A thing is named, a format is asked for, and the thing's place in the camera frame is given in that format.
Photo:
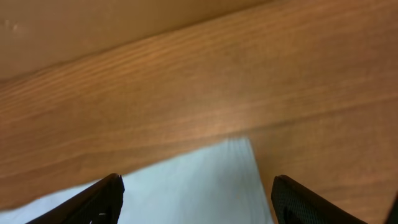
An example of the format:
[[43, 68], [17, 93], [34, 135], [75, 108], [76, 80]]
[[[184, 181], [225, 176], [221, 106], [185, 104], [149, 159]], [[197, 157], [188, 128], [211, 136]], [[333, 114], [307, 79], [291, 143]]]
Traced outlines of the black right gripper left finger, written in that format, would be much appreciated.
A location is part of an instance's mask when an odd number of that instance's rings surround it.
[[27, 224], [117, 224], [125, 188], [113, 173]]

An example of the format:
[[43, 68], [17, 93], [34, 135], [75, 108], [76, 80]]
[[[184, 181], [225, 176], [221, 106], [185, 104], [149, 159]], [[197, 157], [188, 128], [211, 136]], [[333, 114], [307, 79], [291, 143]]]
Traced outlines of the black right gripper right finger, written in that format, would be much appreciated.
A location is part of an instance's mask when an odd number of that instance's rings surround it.
[[274, 177], [271, 201], [279, 224], [364, 224], [287, 175]]

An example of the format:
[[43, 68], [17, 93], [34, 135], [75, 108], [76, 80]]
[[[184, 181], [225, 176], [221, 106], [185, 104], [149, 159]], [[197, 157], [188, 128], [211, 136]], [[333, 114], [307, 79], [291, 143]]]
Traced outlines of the light blue printed t-shirt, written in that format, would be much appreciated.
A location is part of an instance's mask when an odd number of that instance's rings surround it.
[[123, 176], [119, 223], [272, 223], [251, 143], [230, 139]]

